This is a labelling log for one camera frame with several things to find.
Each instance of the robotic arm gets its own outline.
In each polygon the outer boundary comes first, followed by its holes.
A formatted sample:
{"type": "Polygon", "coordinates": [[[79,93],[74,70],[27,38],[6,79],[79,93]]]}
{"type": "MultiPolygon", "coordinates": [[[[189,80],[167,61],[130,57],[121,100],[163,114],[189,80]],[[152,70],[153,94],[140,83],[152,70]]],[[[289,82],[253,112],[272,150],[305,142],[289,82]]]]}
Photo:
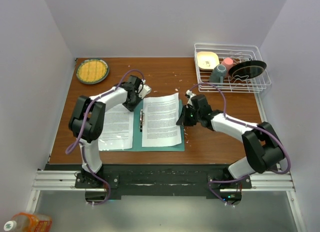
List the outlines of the robotic arm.
{"type": "Polygon", "coordinates": [[[105,112],[119,104],[122,104],[129,111],[133,111],[151,92],[151,88],[145,85],[145,82],[145,80],[131,75],[127,82],[114,86],[107,92],[91,97],[80,96],[77,99],[68,126],[75,137],[81,136],[79,144],[84,147],[84,154],[81,154],[82,168],[88,176],[90,176],[90,171],[87,164],[95,174],[103,173],[98,137],[103,130],[105,112]],[[85,113],[89,106],[91,106],[89,114],[85,119],[85,113]]]}
{"type": "Polygon", "coordinates": [[[271,124],[248,123],[227,116],[222,111],[212,110],[204,95],[195,95],[189,90],[186,97],[189,100],[182,109],[177,125],[194,126],[200,122],[203,127],[223,132],[243,142],[246,157],[228,167],[229,178],[239,179],[254,172],[263,173],[285,158],[284,152],[273,137],[258,130],[261,128],[278,139],[271,124]]]}

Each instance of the brown tabletop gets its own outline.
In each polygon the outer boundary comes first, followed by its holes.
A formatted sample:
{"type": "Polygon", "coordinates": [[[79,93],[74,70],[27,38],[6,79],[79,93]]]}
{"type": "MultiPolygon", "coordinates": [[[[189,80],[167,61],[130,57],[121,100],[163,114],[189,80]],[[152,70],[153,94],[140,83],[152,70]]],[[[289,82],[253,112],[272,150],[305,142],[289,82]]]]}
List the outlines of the brown tabletop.
{"type": "MultiPolygon", "coordinates": [[[[76,67],[86,58],[77,60],[76,67]]],[[[165,96],[176,93],[183,104],[187,102],[184,94],[197,82],[193,58],[103,58],[110,67],[108,77],[95,85],[85,85],[73,74],[66,98],[60,125],[54,142],[50,164],[81,164],[81,154],[77,147],[72,154],[66,155],[68,145],[75,141],[68,129],[68,122],[76,100],[80,95],[92,96],[109,90],[117,84],[130,69],[144,73],[146,84],[152,88],[148,96],[165,96]]],[[[249,122],[261,121],[256,100],[251,93],[225,93],[227,114],[249,122]]],[[[206,93],[212,109],[223,109],[219,93],[206,93]]],[[[245,156],[244,147],[238,140],[223,133],[212,132],[200,124],[185,128],[184,152],[100,152],[104,164],[230,164],[245,156]]]]}

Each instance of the white wire dish rack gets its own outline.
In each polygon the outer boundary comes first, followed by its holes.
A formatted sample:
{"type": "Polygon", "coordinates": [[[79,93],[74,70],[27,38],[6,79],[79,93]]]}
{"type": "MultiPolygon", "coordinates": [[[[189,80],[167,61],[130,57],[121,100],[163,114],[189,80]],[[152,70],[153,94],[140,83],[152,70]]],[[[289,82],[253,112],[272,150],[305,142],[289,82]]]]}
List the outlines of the white wire dish rack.
{"type": "MultiPolygon", "coordinates": [[[[211,74],[210,71],[201,71],[198,66],[197,52],[200,51],[214,52],[218,55],[220,61],[230,57],[233,59],[234,65],[249,60],[262,61],[259,49],[256,46],[196,43],[194,45],[194,61],[198,83],[209,82],[211,74]]],[[[252,79],[228,76],[222,83],[215,83],[215,85],[223,92],[259,93],[271,85],[271,80],[267,70],[265,70],[261,75],[252,79]]],[[[200,85],[198,89],[199,92],[217,92],[209,85],[200,85]]]]}

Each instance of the white paper sheet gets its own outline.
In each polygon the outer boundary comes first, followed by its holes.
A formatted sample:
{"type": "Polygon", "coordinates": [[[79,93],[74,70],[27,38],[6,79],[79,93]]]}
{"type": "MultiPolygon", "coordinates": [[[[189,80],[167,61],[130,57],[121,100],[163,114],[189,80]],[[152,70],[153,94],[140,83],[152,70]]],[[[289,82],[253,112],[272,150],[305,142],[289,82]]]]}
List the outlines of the white paper sheet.
{"type": "Polygon", "coordinates": [[[100,151],[132,148],[134,113],[122,104],[111,108],[104,115],[103,130],[98,139],[100,151]]]}
{"type": "Polygon", "coordinates": [[[181,129],[178,93],[171,96],[148,97],[143,100],[144,125],[142,147],[162,147],[180,144],[181,129]]]}

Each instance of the green folder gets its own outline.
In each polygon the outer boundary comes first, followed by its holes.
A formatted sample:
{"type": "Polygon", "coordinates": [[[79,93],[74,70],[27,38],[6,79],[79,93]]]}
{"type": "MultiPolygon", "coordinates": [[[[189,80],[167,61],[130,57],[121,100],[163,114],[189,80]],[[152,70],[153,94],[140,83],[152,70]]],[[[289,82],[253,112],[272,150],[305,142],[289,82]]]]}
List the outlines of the green folder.
{"type": "MultiPolygon", "coordinates": [[[[175,146],[142,147],[142,132],[140,131],[140,110],[143,109],[143,101],[135,108],[133,115],[133,139],[132,148],[109,151],[185,151],[184,128],[181,126],[181,143],[175,146]]],[[[179,114],[182,111],[182,101],[179,100],[179,114]]]]}

